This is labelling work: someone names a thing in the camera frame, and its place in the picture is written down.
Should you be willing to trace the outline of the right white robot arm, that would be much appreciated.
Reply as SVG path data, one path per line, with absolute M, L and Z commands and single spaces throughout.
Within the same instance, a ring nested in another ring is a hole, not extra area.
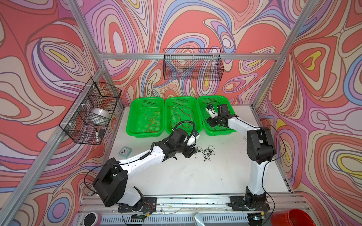
M 227 104 L 218 105 L 217 110 L 212 104 L 208 104 L 206 111 L 210 115 L 206 121 L 212 128 L 224 126 L 239 132 L 247 139 L 251 174 L 241 205 L 250 211 L 262 208 L 262 205 L 267 202 L 266 172 L 276 154 L 271 130 L 268 127 L 256 127 L 240 119 L 237 115 L 232 115 Z

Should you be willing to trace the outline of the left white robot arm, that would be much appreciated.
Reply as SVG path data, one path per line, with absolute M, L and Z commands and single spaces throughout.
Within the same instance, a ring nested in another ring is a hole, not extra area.
M 153 165 L 176 159 L 178 153 L 190 158 L 196 152 L 198 138 L 195 123 L 181 121 L 168 137 L 153 142 L 149 150 L 125 160 L 108 159 L 94 179 L 93 188 L 105 207 L 124 204 L 138 211 L 145 205 L 144 195 L 137 187 L 128 187 L 127 181 Z

